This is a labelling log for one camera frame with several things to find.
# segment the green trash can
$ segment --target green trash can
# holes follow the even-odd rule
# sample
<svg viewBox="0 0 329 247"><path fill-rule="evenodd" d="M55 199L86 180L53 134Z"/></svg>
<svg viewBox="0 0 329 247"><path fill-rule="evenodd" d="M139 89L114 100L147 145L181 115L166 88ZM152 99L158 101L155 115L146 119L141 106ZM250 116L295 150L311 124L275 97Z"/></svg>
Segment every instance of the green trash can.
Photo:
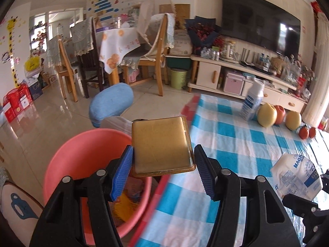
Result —
<svg viewBox="0 0 329 247"><path fill-rule="evenodd" d="M187 70L184 69L170 69L171 87L175 89L182 89L186 85Z"/></svg>

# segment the black flat screen tv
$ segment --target black flat screen tv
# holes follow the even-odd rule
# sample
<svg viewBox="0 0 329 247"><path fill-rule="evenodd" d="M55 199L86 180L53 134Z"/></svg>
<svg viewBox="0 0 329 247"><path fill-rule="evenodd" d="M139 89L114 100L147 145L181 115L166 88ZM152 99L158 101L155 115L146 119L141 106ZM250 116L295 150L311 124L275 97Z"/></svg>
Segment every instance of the black flat screen tv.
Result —
<svg viewBox="0 0 329 247"><path fill-rule="evenodd" d="M221 34L297 58L300 20L265 0L223 0Z"/></svg>

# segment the blue and white checkered tablecloth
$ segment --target blue and white checkered tablecloth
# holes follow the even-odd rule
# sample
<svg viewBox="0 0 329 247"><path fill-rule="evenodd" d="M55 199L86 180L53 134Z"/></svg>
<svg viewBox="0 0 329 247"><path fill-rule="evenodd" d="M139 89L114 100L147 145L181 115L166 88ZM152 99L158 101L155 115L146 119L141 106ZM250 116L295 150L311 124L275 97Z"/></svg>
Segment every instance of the blue and white checkered tablecloth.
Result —
<svg viewBox="0 0 329 247"><path fill-rule="evenodd" d="M239 176L266 176L273 186L270 169L284 153L309 158L323 174L329 168L329 134L318 131L314 139L301 140L284 124L264 128L257 121L239 115L242 104L201 95L190 128L193 147L201 144L208 157ZM327 194L315 198L319 207L329 209ZM172 175L151 220L136 247L205 247L215 222L219 202L206 195L198 170ZM304 226L301 218L287 209L300 241ZM246 221L246 198L241 198L235 246L241 246Z"/></svg>

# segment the blue cushion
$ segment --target blue cushion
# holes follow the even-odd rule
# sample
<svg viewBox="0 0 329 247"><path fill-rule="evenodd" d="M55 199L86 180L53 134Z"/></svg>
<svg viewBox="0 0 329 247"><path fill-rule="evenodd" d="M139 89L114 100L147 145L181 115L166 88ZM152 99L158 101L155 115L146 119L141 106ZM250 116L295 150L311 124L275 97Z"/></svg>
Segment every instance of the blue cushion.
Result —
<svg viewBox="0 0 329 247"><path fill-rule="evenodd" d="M89 106L89 118L94 127L109 116L120 116L134 101L131 87L125 83L113 85L97 94Z"/></svg>

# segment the pink plastic trash bin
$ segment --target pink plastic trash bin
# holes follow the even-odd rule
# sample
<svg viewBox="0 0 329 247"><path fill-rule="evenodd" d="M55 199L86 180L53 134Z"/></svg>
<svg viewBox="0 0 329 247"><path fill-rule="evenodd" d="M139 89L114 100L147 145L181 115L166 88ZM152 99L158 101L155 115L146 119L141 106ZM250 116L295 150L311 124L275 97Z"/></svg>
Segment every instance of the pink plastic trash bin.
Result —
<svg viewBox="0 0 329 247"><path fill-rule="evenodd" d="M46 204L64 176L73 179L89 177L95 171L105 168L109 161L119 158L131 137L123 132L98 128L83 132L67 141L51 159L44 178L43 199ZM145 177L144 190L139 207L133 216L124 224L117 227L120 238L124 237L142 216L151 192L152 178ZM82 220L86 243L95 245L90 225L87 199L82 200Z"/></svg>

